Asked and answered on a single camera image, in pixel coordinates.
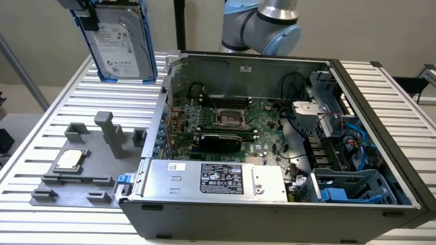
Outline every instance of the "blue drive cage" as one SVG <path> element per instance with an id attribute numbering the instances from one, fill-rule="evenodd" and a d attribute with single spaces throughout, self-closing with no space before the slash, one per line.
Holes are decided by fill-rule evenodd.
<path id="1" fill-rule="evenodd" d="M 147 4 L 145 0 L 139 1 L 131 1 L 131 0 L 116 0 L 116 1 L 107 1 L 107 0 L 57 0 L 61 6 L 67 9 L 69 9 L 73 20 L 80 28 L 81 34 L 85 38 L 87 45 L 89 48 L 91 55 L 95 59 L 96 67 L 97 67 L 97 74 L 100 77 L 100 80 L 103 82 L 111 82 L 116 83 L 120 79 L 127 80 L 141 80 L 143 84 L 152 84 L 156 81 L 157 78 L 157 66 L 153 56 L 153 50 L 152 50 L 152 41 L 151 41 L 151 34 L 149 34 L 149 25 L 147 20 Z M 127 32 L 132 35 L 136 35 L 136 37 L 140 37 L 140 39 L 136 39 L 136 43 L 133 43 L 132 50 L 129 50 L 131 56 L 135 56 L 135 60 L 131 60 L 132 63 L 135 63 L 135 69 L 137 70 L 137 75 L 131 76 L 128 78 L 117 77 L 112 75 L 108 71 L 105 71 L 107 67 L 107 60 L 104 60 L 101 57 L 101 54 L 99 53 L 99 49 L 96 46 L 99 44 L 93 42 L 99 42 L 97 39 L 93 39 L 92 36 L 100 31 L 101 24 L 104 24 L 104 21 L 107 17 L 111 16 L 111 14 L 104 14 L 103 9 L 107 9 L 108 11 L 113 11 L 108 7 L 117 7 L 117 12 L 112 15 L 120 15 L 120 19 L 124 18 L 123 13 L 128 14 L 131 7 L 135 7 L 136 10 L 140 10 L 140 21 L 132 22 L 127 21 L 128 24 L 131 24 L 129 27 L 127 27 L 123 23 L 119 23 L 120 28 L 125 28 Z"/>

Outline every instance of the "gray robot arm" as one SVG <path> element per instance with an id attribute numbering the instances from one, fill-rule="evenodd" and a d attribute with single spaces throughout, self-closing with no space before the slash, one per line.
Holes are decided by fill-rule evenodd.
<path id="1" fill-rule="evenodd" d="M 220 52 L 287 55 L 296 46 L 297 0 L 227 0 Z"/>

